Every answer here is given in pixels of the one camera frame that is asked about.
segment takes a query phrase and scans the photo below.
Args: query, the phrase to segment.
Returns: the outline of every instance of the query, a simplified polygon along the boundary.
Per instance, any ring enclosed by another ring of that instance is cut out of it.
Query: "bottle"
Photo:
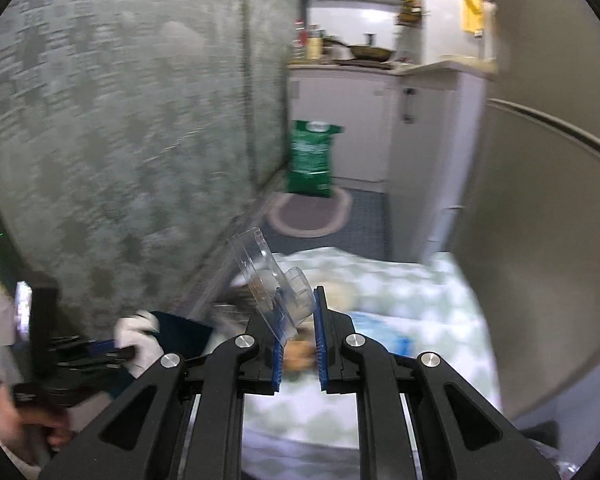
[[[309,40],[306,47],[306,58],[310,61],[318,61],[322,58],[322,38],[317,25],[312,25],[309,31]]]
[[[293,41],[293,61],[303,62],[306,59],[306,29],[302,20],[296,20],[296,38]]]

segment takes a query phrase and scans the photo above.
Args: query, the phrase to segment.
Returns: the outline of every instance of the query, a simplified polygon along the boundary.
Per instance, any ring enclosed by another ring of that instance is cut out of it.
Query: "clear plastic container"
[[[297,267],[282,272],[260,229],[235,235],[231,245],[258,311],[284,346],[313,313],[311,285]]]

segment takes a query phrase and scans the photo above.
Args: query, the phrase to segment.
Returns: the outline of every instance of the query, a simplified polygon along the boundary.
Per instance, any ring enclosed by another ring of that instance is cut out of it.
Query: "frying pan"
[[[343,41],[336,40],[335,38],[324,38],[324,43],[338,44],[347,47],[355,59],[364,59],[368,61],[387,61],[394,53],[395,50],[388,48],[382,48],[380,46],[366,45],[349,45]]]

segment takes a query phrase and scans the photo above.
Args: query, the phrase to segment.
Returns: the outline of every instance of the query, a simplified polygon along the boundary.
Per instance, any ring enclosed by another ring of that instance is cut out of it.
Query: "person's hand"
[[[67,444],[73,433],[69,430],[70,420],[66,411],[52,412],[38,407],[16,408],[9,388],[0,385],[0,442],[17,457],[28,464],[35,464],[35,457],[27,442],[25,426],[34,424],[51,431],[46,437],[51,447]]]

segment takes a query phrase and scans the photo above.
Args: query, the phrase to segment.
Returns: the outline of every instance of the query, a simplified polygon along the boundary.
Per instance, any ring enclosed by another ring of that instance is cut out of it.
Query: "tiled floor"
[[[353,189],[348,191],[353,199],[349,221],[332,235],[320,238],[293,238],[274,231],[265,220],[260,229],[271,251],[291,254],[318,247],[337,247],[365,258],[387,260],[389,229],[385,195]]]

